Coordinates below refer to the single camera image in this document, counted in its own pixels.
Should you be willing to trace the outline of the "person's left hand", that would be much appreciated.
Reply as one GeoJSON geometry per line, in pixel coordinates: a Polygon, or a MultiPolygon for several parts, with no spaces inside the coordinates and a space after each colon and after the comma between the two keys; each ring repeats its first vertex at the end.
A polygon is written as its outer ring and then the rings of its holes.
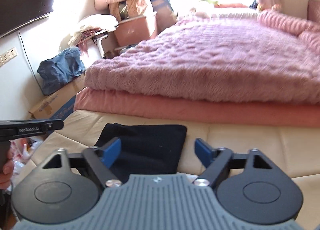
{"type": "Polygon", "coordinates": [[[14,151],[12,148],[9,149],[7,153],[7,161],[4,166],[1,168],[0,174],[0,189],[6,190],[11,184],[11,178],[14,173],[14,151]]]}

